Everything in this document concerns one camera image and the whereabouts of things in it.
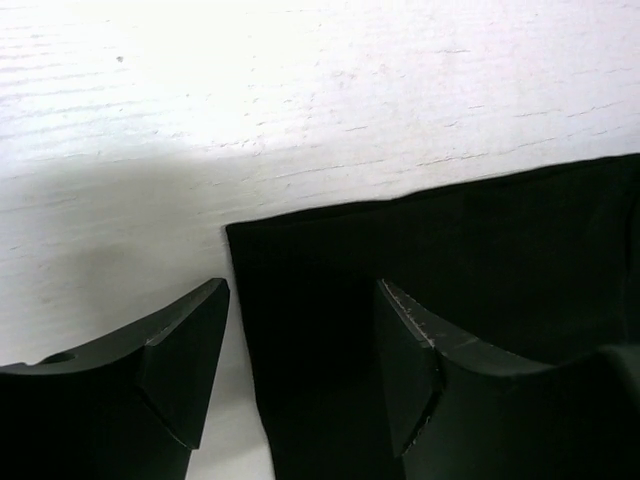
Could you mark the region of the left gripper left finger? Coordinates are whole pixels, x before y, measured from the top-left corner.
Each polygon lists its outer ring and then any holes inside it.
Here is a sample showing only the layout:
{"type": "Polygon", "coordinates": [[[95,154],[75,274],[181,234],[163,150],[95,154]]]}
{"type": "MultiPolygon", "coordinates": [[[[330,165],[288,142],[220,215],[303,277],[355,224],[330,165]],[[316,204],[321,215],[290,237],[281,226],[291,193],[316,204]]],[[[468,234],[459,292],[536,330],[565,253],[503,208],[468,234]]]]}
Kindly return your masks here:
{"type": "Polygon", "coordinates": [[[1,369],[5,479],[182,479],[203,436],[230,291],[212,279],[35,364],[1,369]]]}

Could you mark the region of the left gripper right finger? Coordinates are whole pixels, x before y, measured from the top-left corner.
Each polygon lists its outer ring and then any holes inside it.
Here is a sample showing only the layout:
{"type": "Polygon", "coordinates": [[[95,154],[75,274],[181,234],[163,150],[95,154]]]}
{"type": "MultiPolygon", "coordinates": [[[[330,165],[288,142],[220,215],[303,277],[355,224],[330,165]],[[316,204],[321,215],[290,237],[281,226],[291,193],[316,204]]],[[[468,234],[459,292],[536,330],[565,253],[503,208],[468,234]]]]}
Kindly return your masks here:
{"type": "Polygon", "coordinates": [[[406,478],[638,477],[637,346],[536,362],[383,280],[374,322],[393,454],[406,478]]]}

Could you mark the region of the black skirt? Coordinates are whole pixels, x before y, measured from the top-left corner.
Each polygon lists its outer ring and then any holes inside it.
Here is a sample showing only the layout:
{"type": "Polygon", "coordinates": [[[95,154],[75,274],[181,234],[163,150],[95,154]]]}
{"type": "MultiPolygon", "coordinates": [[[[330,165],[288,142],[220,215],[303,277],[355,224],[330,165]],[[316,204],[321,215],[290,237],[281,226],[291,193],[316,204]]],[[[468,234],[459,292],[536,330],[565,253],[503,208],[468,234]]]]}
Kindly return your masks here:
{"type": "Polygon", "coordinates": [[[226,229],[278,479],[408,479],[374,322],[387,281],[518,356],[639,349],[639,158],[586,160],[226,229]]]}

